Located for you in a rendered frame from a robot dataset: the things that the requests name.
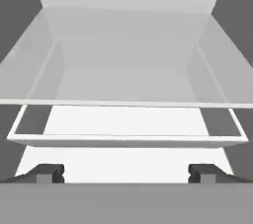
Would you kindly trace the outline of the white fridge drawer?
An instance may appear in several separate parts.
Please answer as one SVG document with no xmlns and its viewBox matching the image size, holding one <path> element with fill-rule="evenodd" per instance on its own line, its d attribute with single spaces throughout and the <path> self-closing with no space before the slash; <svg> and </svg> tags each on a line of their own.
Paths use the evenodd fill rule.
<svg viewBox="0 0 253 224">
<path fill-rule="evenodd" d="M 248 141 L 231 109 L 85 106 L 23 106 L 7 139 L 107 148 L 222 148 Z"/>
</svg>

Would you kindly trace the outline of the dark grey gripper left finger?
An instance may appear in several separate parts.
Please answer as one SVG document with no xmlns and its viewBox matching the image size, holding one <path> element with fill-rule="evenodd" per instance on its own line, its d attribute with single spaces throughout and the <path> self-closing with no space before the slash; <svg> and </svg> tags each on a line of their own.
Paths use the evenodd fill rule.
<svg viewBox="0 0 253 224">
<path fill-rule="evenodd" d="M 15 184 L 63 184 L 63 164 L 39 164 L 25 174 L 7 180 Z"/>
</svg>

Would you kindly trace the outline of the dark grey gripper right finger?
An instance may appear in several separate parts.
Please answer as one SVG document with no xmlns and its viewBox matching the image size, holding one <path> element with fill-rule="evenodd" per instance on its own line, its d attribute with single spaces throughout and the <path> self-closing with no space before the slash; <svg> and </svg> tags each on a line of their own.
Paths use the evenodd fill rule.
<svg viewBox="0 0 253 224">
<path fill-rule="evenodd" d="M 190 184 L 234 184 L 245 183 L 244 179 L 229 175 L 214 164 L 190 164 Z"/>
</svg>

